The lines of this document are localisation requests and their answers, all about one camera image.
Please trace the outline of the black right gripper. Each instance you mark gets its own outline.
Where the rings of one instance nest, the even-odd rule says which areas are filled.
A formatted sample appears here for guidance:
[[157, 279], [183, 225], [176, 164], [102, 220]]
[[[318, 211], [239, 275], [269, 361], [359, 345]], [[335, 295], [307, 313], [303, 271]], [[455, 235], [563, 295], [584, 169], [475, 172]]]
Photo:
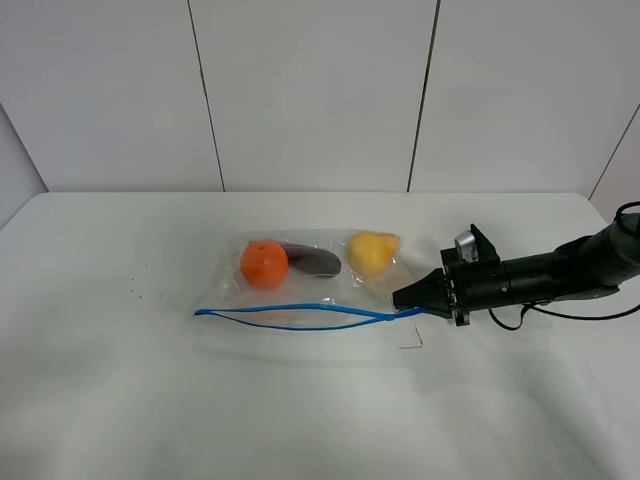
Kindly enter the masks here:
[[427, 314], [450, 320], [456, 326], [470, 324], [470, 313], [502, 305], [510, 287], [505, 267], [494, 245], [475, 225], [467, 229], [475, 238], [479, 260], [460, 261], [455, 249], [442, 250], [442, 268], [392, 294], [397, 311], [419, 308]]

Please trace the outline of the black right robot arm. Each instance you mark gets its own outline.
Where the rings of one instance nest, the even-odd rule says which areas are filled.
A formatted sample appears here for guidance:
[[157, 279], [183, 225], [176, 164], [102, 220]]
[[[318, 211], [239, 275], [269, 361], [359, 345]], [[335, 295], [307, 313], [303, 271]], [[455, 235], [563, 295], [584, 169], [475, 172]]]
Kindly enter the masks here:
[[421, 280], [395, 291], [399, 312], [420, 311], [466, 326], [470, 314], [487, 311], [501, 328], [494, 310], [520, 305], [520, 315], [542, 313], [561, 301], [593, 300], [613, 295], [639, 275], [639, 204], [616, 211], [614, 221], [591, 236], [538, 255], [503, 260], [494, 245], [472, 224], [441, 252], [442, 266]]

